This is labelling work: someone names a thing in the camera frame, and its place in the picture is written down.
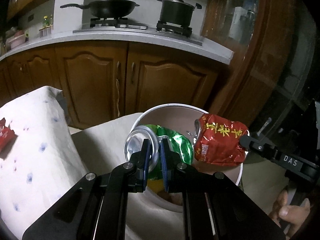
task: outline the qr code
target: qr code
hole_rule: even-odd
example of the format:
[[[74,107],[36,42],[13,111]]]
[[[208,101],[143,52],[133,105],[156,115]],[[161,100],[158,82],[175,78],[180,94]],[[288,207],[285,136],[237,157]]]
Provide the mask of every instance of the qr code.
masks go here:
[[[202,144],[201,146],[202,146],[201,154],[206,155],[209,145]]]

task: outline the red packaging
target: red packaging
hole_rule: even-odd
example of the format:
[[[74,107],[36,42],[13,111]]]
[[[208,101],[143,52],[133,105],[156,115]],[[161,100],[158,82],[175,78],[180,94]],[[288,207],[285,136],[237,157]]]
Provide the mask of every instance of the red packaging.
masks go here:
[[[14,137],[14,131],[5,126],[5,119],[0,120],[0,152]]]
[[[245,160],[245,148],[239,138],[248,134],[241,122],[233,122],[215,114],[199,119],[200,134],[195,143],[195,158],[219,166],[237,166]]]

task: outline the white bucket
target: white bucket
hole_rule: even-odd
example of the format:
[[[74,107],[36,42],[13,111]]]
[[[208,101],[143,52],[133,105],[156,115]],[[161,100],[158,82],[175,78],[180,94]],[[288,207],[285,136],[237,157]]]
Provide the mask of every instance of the white bucket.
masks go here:
[[[160,125],[171,130],[175,130],[182,135],[186,136],[190,140],[192,138],[188,135],[187,131],[193,133],[195,131],[194,121],[199,119],[202,114],[207,114],[208,112],[189,105],[184,104],[164,104],[155,106],[146,112],[144,112],[133,124],[131,130],[133,130],[138,125],[144,124],[155,124]],[[236,185],[239,184],[243,164],[241,163],[237,167],[225,167],[225,166],[216,166],[207,163],[200,163],[201,165],[207,165],[210,167],[209,173],[214,173],[216,171],[223,172],[229,179],[231,179]],[[148,186],[143,193],[150,201],[162,207],[164,209],[180,212],[182,213],[182,206],[175,205],[170,203],[163,198],[159,197],[156,193],[154,193]]]

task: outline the stove burner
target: stove burner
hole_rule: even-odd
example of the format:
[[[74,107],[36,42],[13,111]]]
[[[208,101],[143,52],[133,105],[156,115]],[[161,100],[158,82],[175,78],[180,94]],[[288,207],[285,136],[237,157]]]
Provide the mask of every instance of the stove burner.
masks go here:
[[[100,19],[92,18],[90,28],[94,27],[114,27],[147,30],[148,26],[128,20],[128,18]]]
[[[177,27],[169,25],[166,22],[158,21],[156,30],[160,32],[162,29],[164,29],[165,32],[180,34],[186,36],[187,38],[189,38],[192,34],[192,28],[190,27]]]

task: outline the gas stove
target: gas stove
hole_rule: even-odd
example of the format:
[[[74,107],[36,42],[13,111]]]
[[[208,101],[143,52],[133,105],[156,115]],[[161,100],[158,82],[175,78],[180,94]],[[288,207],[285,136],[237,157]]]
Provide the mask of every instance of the gas stove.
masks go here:
[[[119,19],[92,18],[90,23],[83,24],[81,30],[74,30],[73,33],[103,32],[103,31],[147,33],[152,35],[174,38],[177,40],[186,41],[192,44],[202,46],[201,41],[190,38],[192,28],[188,28],[189,30],[187,30],[187,29],[183,29],[181,27],[175,27],[172,25],[167,25],[167,24],[158,25],[158,24],[156,26],[157,28],[151,28],[151,27],[148,27],[146,24],[137,23],[128,18],[119,18]]]

